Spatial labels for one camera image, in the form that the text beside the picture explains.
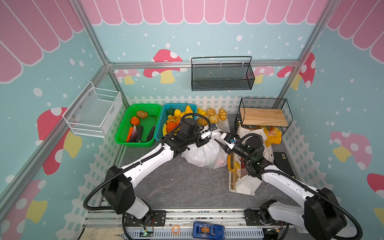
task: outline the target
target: rubber band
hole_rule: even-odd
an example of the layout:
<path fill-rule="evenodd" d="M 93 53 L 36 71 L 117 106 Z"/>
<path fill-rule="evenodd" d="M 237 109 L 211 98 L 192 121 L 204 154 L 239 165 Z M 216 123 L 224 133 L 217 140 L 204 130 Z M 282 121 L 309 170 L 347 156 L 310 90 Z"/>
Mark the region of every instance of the rubber band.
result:
<path fill-rule="evenodd" d="M 177 234 L 179 234 L 179 232 L 180 232 L 180 228 L 179 228 L 177 225 L 175 225 L 175 226 L 172 228 L 172 233 L 175 234 L 175 235 L 177 235 Z"/>

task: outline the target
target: black mesh basket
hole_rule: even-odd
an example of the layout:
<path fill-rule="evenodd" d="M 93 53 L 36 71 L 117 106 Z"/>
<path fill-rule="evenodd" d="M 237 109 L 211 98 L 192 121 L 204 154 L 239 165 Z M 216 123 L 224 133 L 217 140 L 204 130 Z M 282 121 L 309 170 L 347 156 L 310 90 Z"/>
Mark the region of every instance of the black mesh basket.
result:
<path fill-rule="evenodd" d="M 192 58 L 192 91 L 251 90 L 250 56 Z"/>
<path fill-rule="evenodd" d="M 237 132 L 237 129 L 239 126 L 249 128 L 248 125 L 243 124 L 243 119 L 241 118 L 240 109 L 241 108 L 263 108 L 263 109 L 281 109 L 283 111 L 283 114 L 285 116 L 285 119 L 287 120 L 287 123 L 289 124 L 288 127 L 280 127 L 280 126 L 270 126 L 270 127 L 278 127 L 280 131 L 284 134 L 285 131 L 289 128 L 289 126 L 292 123 L 292 112 L 289 108 L 288 101 L 283 98 L 241 98 L 240 105 L 237 110 L 237 115 L 235 119 L 235 129 Z"/>

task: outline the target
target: robotic arm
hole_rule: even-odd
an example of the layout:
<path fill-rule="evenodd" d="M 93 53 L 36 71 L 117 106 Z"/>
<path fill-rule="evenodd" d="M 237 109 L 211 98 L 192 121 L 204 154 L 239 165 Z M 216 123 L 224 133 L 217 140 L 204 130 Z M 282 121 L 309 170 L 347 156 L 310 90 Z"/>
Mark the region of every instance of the robotic arm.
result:
<path fill-rule="evenodd" d="M 199 116 L 208 122 L 203 127 L 197 121 L 187 116 Z M 161 164 L 188 149 L 191 144 L 203 146 L 210 140 L 212 131 L 218 131 L 216 124 L 199 114 L 190 113 L 183 116 L 179 125 L 164 138 L 161 143 L 148 154 L 137 161 L 120 169 L 112 166 L 106 174 L 106 181 L 96 187 L 84 200 L 86 210 L 111 209 L 117 214 L 134 216 L 135 221 L 147 226 L 153 220 L 153 211 L 142 199 L 134 195 L 133 188 L 150 172 Z M 274 220 L 280 220 L 300 227 L 305 227 L 316 240 L 331 238 L 358 240 L 362 237 L 362 230 L 358 222 L 347 211 L 341 208 L 332 191 L 327 188 L 318 190 L 308 186 L 290 175 L 282 172 L 263 157 L 263 139 L 260 135 L 250 133 L 243 138 L 222 133 L 222 141 L 216 141 L 227 154 L 234 152 L 244 158 L 244 165 L 252 177 L 268 182 L 294 199 L 300 207 L 285 205 L 276 200 L 269 200 L 260 206 L 260 221 L 270 225 Z M 91 207 L 88 201 L 101 190 L 109 206 Z M 354 223 L 357 234 L 353 238 L 342 238 L 336 234 L 346 226 L 346 215 Z"/>

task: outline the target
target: white picket fence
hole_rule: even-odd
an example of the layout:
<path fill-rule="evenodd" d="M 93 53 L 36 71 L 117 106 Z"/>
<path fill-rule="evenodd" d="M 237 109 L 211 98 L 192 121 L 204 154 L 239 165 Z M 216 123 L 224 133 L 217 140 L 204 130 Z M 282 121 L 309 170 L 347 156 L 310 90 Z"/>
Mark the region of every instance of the white picket fence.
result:
<path fill-rule="evenodd" d="M 308 150 L 310 144 L 304 142 L 300 127 L 296 127 L 296 120 L 292 121 L 284 133 L 283 142 L 301 181 L 319 189 L 326 187 L 332 190 L 333 185 L 325 181 L 327 174 L 319 170 L 320 162 L 316 162 L 313 158 L 314 152 Z"/>
<path fill-rule="evenodd" d="M 120 126 L 121 120 L 124 117 L 125 108 L 120 109 L 115 121 L 112 123 L 107 136 L 103 140 L 103 144 L 99 145 L 99 153 L 94 154 L 95 162 L 89 164 L 90 172 L 84 175 L 84 185 L 79 186 L 79 197 L 72 200 L 73 209 L 70 213 L 64 215 L 66 220 L 63 229 L 56 232 L 59 240 L 77 239 L 79 230 L 85 221 L 87 212 L 83 208 L 84 198 L 104 179 L 107 170 L 114 164 L 114 160 L 119 150 L 119 146 L 115 143 L 115 134 Z M 97 192 L 89 201 L 90 206 L 96 206 L 100 197 L 101 191 Z"/>
<path fill-rule="evenodd" d="M 226 98 L 223 98 L 223 96 L 219 96 L 216 98 L 215 96 L 212 96 L 208 98 L 207 96 L 204 96 L 200 98 L 199 96 L 196 96 L 195 98 L 192 98 L 191 96 L 185 98 L 183 96 L 176 97 L 173 96 L 172 98 L 169 98 L 168 96 L 165 96 L 165 98 L 161 98 L 158 96 L 157 98 L 153 98 L 150 96 L 149 98 L 145 98 L 142 96 L 141 98 L 134 97 L 133 99 L 127 97 L 127 101 L 129 105 L 136 104 L 136 103 L 157 103 L 160 105 L 164 105 L 166 103 L 192 103 L 196 104 L 197 107 L 201 109 L 207 109 L 207 108 L 224 108 L 228 113 L 236 113 L 237 109 L 240 104 L 240 100 L 242 97 L 238 96 L 227 96 Z"/>

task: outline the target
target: gray marble tabletop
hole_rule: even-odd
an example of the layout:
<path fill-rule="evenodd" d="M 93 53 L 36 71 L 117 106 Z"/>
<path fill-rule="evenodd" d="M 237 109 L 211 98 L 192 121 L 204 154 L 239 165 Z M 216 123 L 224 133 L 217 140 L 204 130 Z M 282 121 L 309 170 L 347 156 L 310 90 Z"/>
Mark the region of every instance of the gray marble tabletop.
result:
<path fill-rule="evenodd" d="M 129 147 L 122 165 L 129 164 L 154 149 Z M 284 145 L 273 144 L 274 151 L 286 152 Z M 228 168 L 208 169 L 188 163 L 177 156 L 148 174 L 134 189 L 135 195 L 152 208 L 256 208 L 268 199 L 297 205 L 276 187 L 262 182 L 254 196 L 228 190 Z"/>

